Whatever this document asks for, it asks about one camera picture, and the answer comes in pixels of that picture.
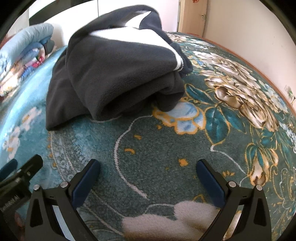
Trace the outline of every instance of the blue gripper pad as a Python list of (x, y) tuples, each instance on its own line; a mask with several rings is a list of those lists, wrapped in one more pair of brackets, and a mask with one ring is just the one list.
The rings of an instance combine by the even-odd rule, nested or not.
[(223, 208), (225, 205), (225, 193), (202, 161), (197, 162), (196, 173), (200, 182), (207, 190), (213, 204), (216, 207)]
[(81, 181), (72, 192), (72, 206), (75, 209), (83, 205), (92, 186), (100, 174), (101, 165), (99, 161), (94, 159), (91, 161), (93, 161), (92, 165), (88, 168), (86, 173), (81, 178)]
[(4, 181), (17, 168), (17, 160), (12, 159), (0, 169), (0, 182)]

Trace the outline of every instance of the wooden door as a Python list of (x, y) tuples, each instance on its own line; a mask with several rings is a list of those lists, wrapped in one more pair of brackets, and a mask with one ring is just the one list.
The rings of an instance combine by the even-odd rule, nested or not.
[(180, 2), (178, 32), (202, 37), (206, 21), (207, 0), (180, 0)]

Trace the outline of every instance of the white wall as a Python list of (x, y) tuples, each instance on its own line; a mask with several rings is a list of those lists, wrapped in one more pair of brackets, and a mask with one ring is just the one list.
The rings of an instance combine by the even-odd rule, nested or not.
[(177, 30), (179, 0), (98, 0), (99, 15), (137, 4), (148, 5), (156, 9), (164, 31)]
[(296, 94), (296, 46), (259, 0), (208, 0), (204, 38), (245, 58), (281, 92)]
[(11, 26), (7, 34), (8, 36), (14, 35), (21, 29), (26, 28), (28, 26), (29, 26), (29, 10), (25, 11), (21, 16), (18, 17), (18, 19)]
[[(54, 0), (37, 0), (29, 8), (29, 16), (52, 3)], [(155, 8), (165, 31), (176, 31), (179, 0), (92, 0), (67, 9), (47, 20), (54, 26), (52, 39), (57, 47), (67, 45), (70, 37), (90, 21), (115, 9), (136, 4), (145, 4)]]
[[(29, 8), (29, 15), (53, 2), (54, 0), (37, 0)], [(52, 39), (57, 47), (67, 45), (70, 37), (80, 28), (98, 17), (98, 2), (92, 0), (69, 8), (46, 21), (54, 26)]]

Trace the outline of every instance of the light blue blanket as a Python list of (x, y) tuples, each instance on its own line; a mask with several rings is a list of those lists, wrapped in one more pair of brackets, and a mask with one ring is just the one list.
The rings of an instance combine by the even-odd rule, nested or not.
[(41, 23), (27, 27), (13, 36), (0, 49), (0, 74), (10, 70), (21, 52), (33, 42), (42, 40), (52, 35), (54, 27), (50, 23)]

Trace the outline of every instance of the flower pattern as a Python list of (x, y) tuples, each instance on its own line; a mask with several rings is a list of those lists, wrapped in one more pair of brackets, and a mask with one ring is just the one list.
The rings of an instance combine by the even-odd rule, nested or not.
[(30, 129), (30, 125), (34, 122), (34, 119), (41, 114), (41, 110), (33, 107), (22, 118), (21, 124), (14, 127), (10, 133), (6, 133), (6, 140), (4, 141), (2, 148), (6, 150), (9, 155), (7, 161), (13, 159), (20, 146), (20, 136), (22, 133)]
[(286, 124), (281, 123), (281, 122), (279, 124), (284, 129), (287, 136), (289, 137), (289, 139), (293, 145), (293, 151), (294, 151), (294, 153), (296, 153), (296, 134), (292, 130), (290, 130)]
[(205, 83), (215, 89), (217, 99), (238, 109), (256, 128), (266, 126), (269, 131), (277, 130), (278, 121), (271, 111), (277, 107), (260, 89), (219, 72), (200, 71), (200, 74), (208, 77)]
[(188, 40), (188, 37), (182, 36), (182, 35), (176, 35), (176, 34), (170, 34), (168, 33), (168, 36), (173, 42), (181, 43)]
[(214, 70), (213, 67), (212, 67), (212, 65), (210, 65), (210, 64), (208, 64), (206, 62), (201, 61), (195, 55), (190, 55), (189, 58), (190, 58), (190, 61), (191, 61), (192, 65), (194, 67), (198, 68), (199, 70), (204, 69), (204, 67), (209, 68), (211, 70)]
[(269, 168), (271, 165), (277, 166), (279, 157), (274, 150), (266, 150), (262, 147), (250, 143), (246, 148), (245, 160), (248, 167), (247, 175), (253, 186), (264, 186), (269, 180)]
[(173, 126), (177, 134), (195, 134), (205, 128), (205, 114), (194, 104), (181, 100), (177, 106), (169, 111), (162, 112), (157, 108), (153, 116), (160, 119), (165, 126)]
[(263, 92), (270, 98), (270, 100), (277, 106), (277, 108), (284, 111), (285, 113), (288, 113), (288, 108), (285, 102), (277, 94), (277, 92), (275, 92), (274, 89), (271, 88), (267, 83), (263, 83), (261, 80), (259, 80), (259, 83), (266, 89), (266, 91), (263, 90)]
[(288, 170), (284, 168), (278, 173), (279, 176), (279, 190), (278, 193), (281, 202), (273, 204), (274, 207), (277, 207), (274, 213), (278, 214), (280, 217), (277, 219), (275, 227), (273, 229), (273, 241), (276, 240), (276, 237), (281, 235), (286, 229), (289, 221), (296, 214), (296, 175), (295, 169)]

